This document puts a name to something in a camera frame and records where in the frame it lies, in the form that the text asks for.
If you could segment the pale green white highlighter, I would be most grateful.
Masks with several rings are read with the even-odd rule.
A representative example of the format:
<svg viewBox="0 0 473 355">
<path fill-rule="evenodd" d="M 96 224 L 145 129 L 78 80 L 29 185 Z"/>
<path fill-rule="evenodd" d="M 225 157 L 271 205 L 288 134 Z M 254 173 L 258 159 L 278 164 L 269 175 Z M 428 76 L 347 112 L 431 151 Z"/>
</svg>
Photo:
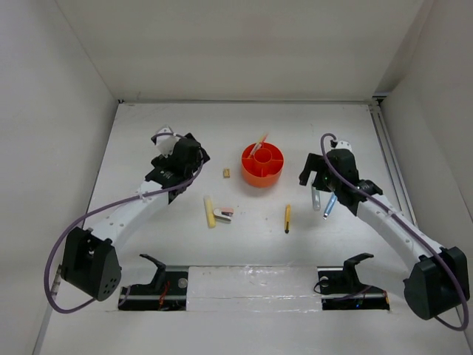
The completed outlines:
<svg viewBox="0 0 473 355">
<path fill-rule="evenodd" d="M 321 210 L 321 198 L 320 191 L 316 188 L 315 182 L 311 184 L 311 197 L 313 210 L 319 212 Z"/>
</svg>

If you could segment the thick yellow highlighter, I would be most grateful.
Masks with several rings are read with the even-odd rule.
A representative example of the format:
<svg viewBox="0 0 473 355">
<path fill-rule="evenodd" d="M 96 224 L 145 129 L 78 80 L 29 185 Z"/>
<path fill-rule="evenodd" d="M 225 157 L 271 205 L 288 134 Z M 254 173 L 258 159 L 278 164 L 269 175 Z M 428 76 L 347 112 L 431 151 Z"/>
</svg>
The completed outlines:
<svg viewBox="0 0 473 355">
<path fill-rule="evenodd" d="M 203 198 L 203 201 L 204 201 L 205 216 L 206 216 L 207 224 L 208 224 L 208 227 L 212 229 L 216 226 L 213 203 L 209 196 L 205 196 Z"/>
</svg>

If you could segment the pink highlighter pen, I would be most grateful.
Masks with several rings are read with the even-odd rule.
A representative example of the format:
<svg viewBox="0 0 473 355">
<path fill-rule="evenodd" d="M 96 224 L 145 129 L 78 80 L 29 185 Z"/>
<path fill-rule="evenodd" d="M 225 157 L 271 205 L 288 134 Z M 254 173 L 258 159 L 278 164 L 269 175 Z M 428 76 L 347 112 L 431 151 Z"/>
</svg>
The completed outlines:
<svg viewBox="0 0 473 355">
<path fill-rule="evenodd" d="M 252 158 L 254 154 L 256 153 L 257 150 L 262 148 L 263 143 L 265 142 L 266 138 L 268 136 L 268 133 L 265 133 L 260 137 L 260 139 L 254 144 L 252 150 L 250 151 L 249 158 Z"/>
</svg>

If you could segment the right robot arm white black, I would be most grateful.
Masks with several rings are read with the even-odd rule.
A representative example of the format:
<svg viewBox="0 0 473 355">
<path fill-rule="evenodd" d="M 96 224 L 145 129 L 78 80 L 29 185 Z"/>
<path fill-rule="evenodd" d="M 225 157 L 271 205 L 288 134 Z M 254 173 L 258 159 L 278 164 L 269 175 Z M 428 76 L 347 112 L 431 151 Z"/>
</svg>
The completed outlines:
<svg viewBox="0 0 473 355">
<path fill-rule="evenodd" d="M 403 297 L 415 315 L 430 320 L 458 306 L 463 321 L 469 321 L 469 276 L 466 255 L 458 248 L 445 248 L 410 223 L 371 180 L 361 179 L 355 156 L 349 149 L 332 149 L 323 155 L 310 153 L 299 183 L 332 192 L 338 202 L 366 223 L 396 252 L 405 271 L 369 267 L 368 255 L 345 269 L 341 281 L 350 291 L 373 285 Z"/>
</svg>

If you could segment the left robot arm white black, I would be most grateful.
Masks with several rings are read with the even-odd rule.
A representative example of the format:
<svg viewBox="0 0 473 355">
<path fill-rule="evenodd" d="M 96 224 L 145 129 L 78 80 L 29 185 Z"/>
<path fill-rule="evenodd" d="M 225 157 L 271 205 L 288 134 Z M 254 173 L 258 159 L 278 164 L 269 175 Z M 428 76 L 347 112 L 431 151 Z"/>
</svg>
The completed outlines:
<svg viewBox="0 0 473 355">
<path fill-rule="evenodd" d="M 75 224 L 66 234 L 61 277 L 94 301 L 108 299 L 121 279 L 119 251 L 153 215 L 181 195 L 210 159 L 191 134 L 160 131 L 152 137 L 159 154 L 134 195 L 98 209 L 111 213 L 82 229 Z"/>
</svg>

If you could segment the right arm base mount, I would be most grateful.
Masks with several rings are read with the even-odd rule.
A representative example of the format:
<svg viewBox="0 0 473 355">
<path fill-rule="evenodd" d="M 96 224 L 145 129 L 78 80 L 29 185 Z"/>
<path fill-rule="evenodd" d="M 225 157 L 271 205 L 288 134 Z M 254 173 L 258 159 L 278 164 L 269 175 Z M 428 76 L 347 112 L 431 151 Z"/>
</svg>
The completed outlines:
<svg viewBox="0 0 473 355">
<path fill-rule="evenodd" d="M 360 282 L 355 267 L 362 261 L 374 258 L 362 253 L 344 261 L 342 266 L 317 267 L 318 280 L 313 291 L 321 296 L 323 311 L 389 311 L 387 292 Z"/>
</svg>

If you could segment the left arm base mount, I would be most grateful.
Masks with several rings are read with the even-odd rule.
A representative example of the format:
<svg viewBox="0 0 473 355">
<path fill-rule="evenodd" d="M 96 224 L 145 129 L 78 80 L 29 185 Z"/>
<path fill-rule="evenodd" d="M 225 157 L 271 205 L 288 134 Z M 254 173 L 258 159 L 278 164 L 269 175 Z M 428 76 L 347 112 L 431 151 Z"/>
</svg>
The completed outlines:
<svg viewBox="0 0 473 355">
<path fill-rule="evenodd" d="M 165 263 L 140 254 L 155 268 L 153 277 L 145 283 L 122 287 L 118 299 L 119 311 L 185 311 L 187 307 L 188 267 L 167 269 Z"/>
</svg>

